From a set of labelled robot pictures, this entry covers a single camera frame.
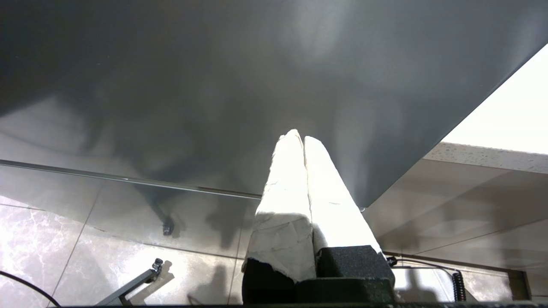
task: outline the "metal rod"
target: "metal rod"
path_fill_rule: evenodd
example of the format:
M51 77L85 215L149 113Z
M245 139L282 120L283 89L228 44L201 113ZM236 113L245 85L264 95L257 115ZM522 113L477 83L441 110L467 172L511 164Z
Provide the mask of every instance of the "metal rod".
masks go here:
M45 165L39 165L39 164L29 164L29 163L15 162L15 161L6 161L4 159L0 159L0 166L18 167L18 168L30 169L30 170L39 170L39 171L46 171L46 172L53 172L53 173L60 173L60 174L83 176L85 178L111 180L111 181L117 181L117 182L126 182L126 183L132 183L132 184L141 184L141 185L170 188L170 189L177 189L177 190L196 191L196 192L210 193L212 195L261 200L261 195L258 195L255 193L215 189L215 188L200 187L200 186L187 186L187 185L181 185L181 184L165 182L165 181L143 180L143 179L137 179L137 178L129 178L127 176L59 168L59 167L45 166Z

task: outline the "tile floor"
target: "tile floor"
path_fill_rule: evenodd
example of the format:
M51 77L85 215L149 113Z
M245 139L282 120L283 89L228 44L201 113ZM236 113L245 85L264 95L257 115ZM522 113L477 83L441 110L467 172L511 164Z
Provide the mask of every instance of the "tile floor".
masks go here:
M138 242L125 237L122 230L116 233L99 229L89 223L90 219L85 224L12 199L0 201L4 203L0 205L0 268L36 284L61 305L94 305L148 269L155 258L164 260L164 270L158 281L131 293L133 304L242 302L241 257L247 247L250 224L246 221L253 217L253 206L236 216L222 213L229 219L239 219L242 225L233 235L239 243L226 249L220 238L199 226L208 215L200 214L195 206L187 215L193 215L195 221L188 220L184 230L187 234L178 238L187 244L178 246L174 238L159 245L150 238ZM212 211L202 207L206 213ZM139 215L128 219L134 219L132 230L145 229L146 220L139 220ZM394 273L399 301L452 301L452 282L441 270L394 269ZM0 277L0 293L11 294L0 296L0 308L50 305L34 291L5 277Z

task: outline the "speckled countertop edge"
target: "speckled countertop edge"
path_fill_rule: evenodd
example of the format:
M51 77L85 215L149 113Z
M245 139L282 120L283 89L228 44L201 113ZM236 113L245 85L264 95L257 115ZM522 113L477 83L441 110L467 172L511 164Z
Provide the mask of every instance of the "speckled countertop edge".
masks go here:
M548 155L440 142L423 159L548 174Z

